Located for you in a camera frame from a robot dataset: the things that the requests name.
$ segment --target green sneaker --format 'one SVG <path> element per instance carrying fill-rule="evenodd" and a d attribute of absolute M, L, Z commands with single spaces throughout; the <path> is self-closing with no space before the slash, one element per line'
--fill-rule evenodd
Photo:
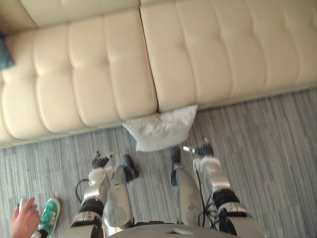
<path fill-rule="evenodd" d="M 50 198 L 45 205 L 38 228 L 32 237 L 49 237 L 55 230 L 59 212 L 59 201 L 56 198 Z"/>

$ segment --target sofa seat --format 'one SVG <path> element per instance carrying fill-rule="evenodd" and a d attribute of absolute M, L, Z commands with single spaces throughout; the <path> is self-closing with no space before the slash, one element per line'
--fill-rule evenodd
<path fill-rule="evenodd" d="M 158 109 L 317 85 L 316 0 L 143 0 Z"/>
<path fill-rule="evenodd" d="M 122 124 L 157 99 L 139 8 L 8 35 L 0 147 Z"/>

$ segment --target black cable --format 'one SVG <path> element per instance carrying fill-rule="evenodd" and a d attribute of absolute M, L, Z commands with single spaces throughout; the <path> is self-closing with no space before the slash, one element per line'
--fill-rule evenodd
<path fill-rule="evenodd" d="M 199 183 L 199 193 L 200 193 L 200 199 L 202 200 L 202 204 L 203 204 L 203 208 L 205 210 L 205 203 L 204 203 L 204 198 L 203 198 L 203 192 L 202 192 L 202 183 L 200 181 L 200 177 L 199 177 L 199 173 L 198 173 L 198 170 L 196 170 L 196 174 L 197 174 L 197 178 L 198 178 L 198 183 Z M 205 214 L 204 212 L 202 212 L 201 214 L 203 214 L 203 227 L 205 226 Z M 200 226 L 200 215 L 198 216 L 198 226 Z"/>
<path fill-rule="evenodd" d="M 206 221 L 206 216 L 207 216 L 209 221 L 210 221 L 210 223 L 211 223 L 210 228 L 217 230 L 215 225 L 219 222 L 219 220 L 217 220 L 215 222 L 213 221 L 213 220 L 217 219 L 216 211 L 210 211 L 209 210 L 210 207 L 212 205 L 214 205 L 214 203 L 210 203 L 211 195 L 209 196 L 209 198 L 207 200 L 207 203 L 205 205 L 204 198 L 203 198 L 203 192 L 202 192 L 202 182 L 200 180 L 198 170 L 196 170 L 196 174 L 197 174 L 198 183 L 199 183 L 199 194 L 200 194 L 200 198 L 202 200 L 202 204 L 203 204 L 203 208 L 204 208 L 204 210 L 198 216 L 198 226 L 200 226 L 200 216 L 203 215 L 203 227 L 205 227 L 205 221 Z"/>
<path fill-rule="evenodd" d="M 84 178 L 84 179 L 80 180 L 80 181 L 77 183 L 76 187 L 75 187 L 75 195 L 76 195 L 77 200 L 78 200 L 80 203 L 82 203 L 82 200 L 81 200 L 80 197 L 78 196 L 78 186 L 79 186 L 79 184 L 81 184 L 82 182 L 87 182 L 87 181 L 89 181 L 89 179 Z"/>

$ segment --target robot leg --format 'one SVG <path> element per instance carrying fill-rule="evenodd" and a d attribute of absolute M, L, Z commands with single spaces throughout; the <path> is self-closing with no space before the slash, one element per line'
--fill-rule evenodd
<path fill-rule="evenodd" d="M 178 223 L 197 226 L 199 214 L 203 211 L 199 190 L 191 174 L 180 163 L 180 150 L 178 147 L 172 149 L 171 160 L 171 184 L 177 186 Z"/>
<path fill-rule="evenodd" d="M 107 236 L 134 225 L 124 166 L 120 165 L 114 169 L 110 184 L 103 214 L 103 226 Z"/>

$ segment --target sofa seam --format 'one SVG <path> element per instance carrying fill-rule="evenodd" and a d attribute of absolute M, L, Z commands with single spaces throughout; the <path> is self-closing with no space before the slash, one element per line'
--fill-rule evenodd
<path fill-rule="evenodd" d="M 224 98 L 225 99 L 229 99 L 232 97 L 232 94 L 233 94 L 233 89 L 234 89 L 234 75 L 233 75 L 233 63 L 232 63 L 232 59 L 231 59 L 231 56 L 229 55 L 229 49 L 225 43 L 225 40 L 222 38 L 222 28 L 221 28 L 221 23 L 220 23 L 220 19 L 219 19 L 219 16 L 218 16 L 218 13 L 217 13 L 217 10 L 216 10 L 216 7 L 214 7 L 213 3 L 212 3 L 212 0 L 208 0 L 208 2 L 210 3 L 210 6 L 212 8 L 212 10 L 214 11 L 214 17 L 216 19 L 216 22 L 217 22 L 217 25 L 218 25 L 218 28 L 219 28 L 219 40 L 221 42 L 221 44 L 223 45 L 223 48 L 224 48 L 224 51 L 226 53 L 226 58 L 228 60 L 228 66 L 230 68 L 230 81 L 231 81 L 231 85 L 230 85 L 230 92 L 229 94 L 227 95 L 227 97 Z"/>
<path fill-rule="evenodd" d="M 193 60 L 192 60 L 192 57 L 191 57 L 191 54 L 189 52 L 189 48 L 188 48 L 188 45 L 187 45 L 187 40 L 186 40 L 186 36 L 185 36 L 185 29 L 184 29 L 184 25 L 183 25 L 183 21 L 181 19 L 181 14 L 179 12 L 179 8 L 178 8 L 178 4 L 177 4 L 177 1 L 174 1 L 174 7 L 175 7 L 175 11 L 176 11 L 176 15 L 177 15 L 177 18 L 178 18 L 178 22 L 180 24 L 180 28 L 181 28 L 181 31 L 182 31 L 182 36 L 183 36 L 183 41 L 184 41 L 184 46 L 185 46 L 185 49 L 186 49 L 186 53 L 188 55 L 188 59 L 189 59 L 189 63 L 190 63 L 190 66 L 191 66 L 191 69 L 192 69 L 192 75 L 193 75 L 193 78 L 194 78 L 194 83 L 195 83 L 195 104 L 198 103 L 198 78 L 197 78 L 197 74 L 196 74 L 196 71 L 195 71 L 195 68 L 194 68 L 194 64 L 193 64 Z"/>
<path fill-rule="evenodd" d="M 67 37 L 67 43 L 66 43 L 66 48 L 67 48 L 67 56 L 69 59 L 69 62 L 71 64 L 71 84 L 72 84 L 72 89 L 73 89 L 73 94 L 74 94 L 74 100 L 75 100 L 75 104 L 76 104 L 76 109 L 77 109 L 77 113 L 79 116 L 80 121 L 82 122 L 82 124 L 86 127 L 90 127 L 88 126 L 85 121 L 83 120 L 83 115 L 81 113 L 81 111 L 79 110 L 79 102 L 78 102 L 78 98 L 76 96 L 76 90 L 75 90 L 75 83 L 74 83 L 74 70 L 75 70 L 75 66 L 71 60 L 71 53 L 70 53 L 70 27 L 71 27 L 71 23 L 69 23 L 67 25 L 67 32 L 66 32 L 66 37 Z"/>
<path fill-rule="evenodd" d="M 147 69 L 148 69 L 148 74 L 149 74 L 149 77 L 150 77 L 150 83 L 151 83 L 151 92 L 152 92 L 152 103 L 153 103 L 153 107 L 156 108 L 156 112 L 158 111 L 158 106 L 156 105 L 156 99 L 158 100 L 158 96 L 157 96 L 157 92 L 156 92 L 156 86 L 154 84 L 154 76 L 153 76 L 153 72 L 152 72 L 152 69 L 151 69 L 151 65 L 150 65 L 150 56 L 149 56 L 149 51 L 148 51 L 148 44 L 147 44 L 147 41 L 146 41 L 146 37 L 145 37 L 145 30 L 144 30 L 144 27 L 143 27 L 143 21 L 142 21 L 142 17 L 141 17 L 141 9 L 138 8 L 138 13 L 139 13 L 139 24 L 141 26 L 141 30 L 142 30 L 142 39 L 143 39 L 143 43 L 144 43 L 144 47 L 145 47 L 145 52 L 144 52 L 144 55 L 146 57 L 146 64 L 147 64 Z"/>
<path fill-rule="evenodd" d="M 39 105 L 39 94 L 38 94 L 39 74 L 38 74 L 38 72 L 37 72 L 37 70 L 36 70 L 36 67 L 35 67 L 35 56 L 34 56 L 34 44 L 35 44 L 35 40 L 36 40 L 37 35 L 38 35 L 38 30 L 35 30 L 34 36 L 33 36 L 33 39 L 32 39 L 32 43 L 31 43 L 31 62 L 32 62 L 32 66 L 33 66 L 33 69 L 34 69 L 35 74 L 36 74 L 35 83 L 34 83 L 34 87 L 35 87 L 35 90 L 34 90 L 34 94 L 35 94 L 35 105 L 36 105 L 37 112 L 38 112 L 40 121 L 41 121 L 41 123 L 42 123 L 44 129 L 45 129 L 47 132 L 56 134 L 55 132 L 51 131 L 51 130 L 49 129 L 49 127 L 45 124 L 44 118 L 43 118 L 43 116 L 42 116 L 42 114 L 41 114 L 40 105 Z"/>
<path fill-rule="evenodd" d="M 300 73 L 302 71 L 302 67 L 301 67 L 301 61 L 300 61 L 300 54 L 299 54 L 299 50 L 297 48 L 297 45 L 295 43 L 295 40 L 294 40 L 294 37 L 293 37 L 293 34 L 291 34 L 291 31 L 289 30 L 288 27 L 286 27 L 286 12 L 285 12 L 285 7 L 283 6 L 283 3 L 281 2 L 281 0 L 278 1 L 281 9 L 282 9 L 282 12 L 283 12 L 283 19 L 284 19 L 284 30 L 285 32 L 287 32 L 287 34 L 290 36 L 290 41 L 292 42 L 292 45 L 294 47 L 294 52 L 296 54 L 296 59 L 297 59 L 297 63 L 298 63 L 298 75 L 296 77 L 296 79 L 292 82 L 292 84 L 296 84 L 296 82 L 299 81 L 299 77 L 300 77 Z"/>
<path fill-rule="evenodd" d="M 17 140 L 21 140 L 21 141 L 23 141 L 23 139 L 19 139 L 19 138 L 17 138 L 16 136 L 14 136 L 11 132 L 10 132 L 10 130 L 9 130 L 9 128 L 8 128 L 8 126 L 7 126 L 7 124 L 5 123 L 5 119 L 4 119 L 4 112 L 3 112 L 3 104 L 2 104 L 2 102 L 3 102 L 3 100 L 2 100 L 2 98 L 3 98 L 3 89 L 4 89 L 4 87 L 5 87 L 5 81 L 4 81 L 4 77 L 3 77 L 3 73 L 2 73 L 2 70 L 0 70 L 0 74 L 1 74 L 1 77 L 2 77 L 2 79 L 3 79 L 3 82 L 2 83 L 0 83 L 0 85 L 2 84 L 2 88 L 1 88 L 1 98 L 0 98 L 0 102 L 1 102 L 1 117 L 2 117 L 2 121 L 3 121 L 3 125 L 4 125 L 4 129 L 6 130 L 6 132 L 8 133 L 8 135 L 9 136 L 11 136 L 12 137 L 12 139 L 17 139 Z"/>
<path fill-rule="evenodd" d="M 28 14 L 29 18 L 31 19 L 31 21 L 34 23 L 34 25 L 37 27 L 37 28 L 40 28 L 38 26 L 38 24 L 35 22 L 35 20 L 33 19 L 33 17 L 31 17 L 29 11 L 26 9 L 25 5 L 23 4 L 23 2 L 21 0 L 19 0 L 19 2 L 21 3 L 21 6 L 23 7 L 23 9 L 25 10 L 25 12 Z"/>
<path fill-rule="evenodd" d="M 106 21 L 106 16 L 103 15 L 102 16 L 102 27 L 103 27 L 103 37 L 104 37 L 104 51 L 105 51 L 105 54 L 107 56 L 107 61 L 108 61 L 109 77 L 110 77 L 110 83 L 111 83 L 112 92 L 113 92 L 113 99 L 114 99 L 115 108 L 117 110 L 117 113 L 118 113 L 118 116 L 119 116 L 120 120 L 125 121 L 122 118 L 122 115 L 121 115 L 121 113 L 119 111 L 119 108 L 118 108 L 118 101 L 117 101 L 117 97 L 116 97 L 115 86 L 114 86 L 113 75 L 112 75 L 112 69 L 111 69 L 111 61 L 110 61 L 108 47 L 107 47 L 107 41 L 106 41 L 106 30 L 105 30 L 106 24 L 105 24 L 105 21 Z"/>
<path fill-rule="evenodd" d="M 258 42 L 259 46 L 260 46 L 260 49 L 262 51 L 262 54 L 263 54 L 263 58 L 264 58 L 264 61 L 265 61 L 265 82 L 264 82 L 264 85 L 262 86 L 261 89 L 258 90 L 258 92 L 263 92 L 264 89 L 266 88 L 267 86 L 267 80 L 268 80 L 268 60 L 267 60 L 267 56 L 265 54 L 265 50 L 264 50 L 264 47 L 258 37 L 258 35 L 255 33 L 254 31 L 254 16 L 252 14 L 252 10 L 251 10 L 251 7 L 249 6 L 249 3 L 248 1 L 244 1 L 245 2 L 245 5 L 247 6 L 247 9 L 249 10 L 250 12 L 250 16 L 251 16 L 251 19 L 252 19 L 252 34 L 254 36 L 254 38 L 256 39 L 256 41 Z"/>

